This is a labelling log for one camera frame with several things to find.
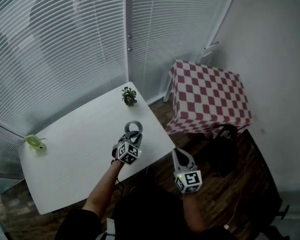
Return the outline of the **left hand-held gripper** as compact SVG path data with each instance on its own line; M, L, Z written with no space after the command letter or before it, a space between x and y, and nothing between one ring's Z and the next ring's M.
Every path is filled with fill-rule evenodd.
M141 155L142 139L143 135L138 134L136 130L126 132L112 147L112 157L124 164L132 165Z

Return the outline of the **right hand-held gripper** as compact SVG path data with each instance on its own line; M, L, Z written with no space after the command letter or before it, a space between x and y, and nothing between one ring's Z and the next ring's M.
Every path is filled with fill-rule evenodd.
M182 194L197 192L203 184L201 171L191 154L183 149L172 150L174 183Z

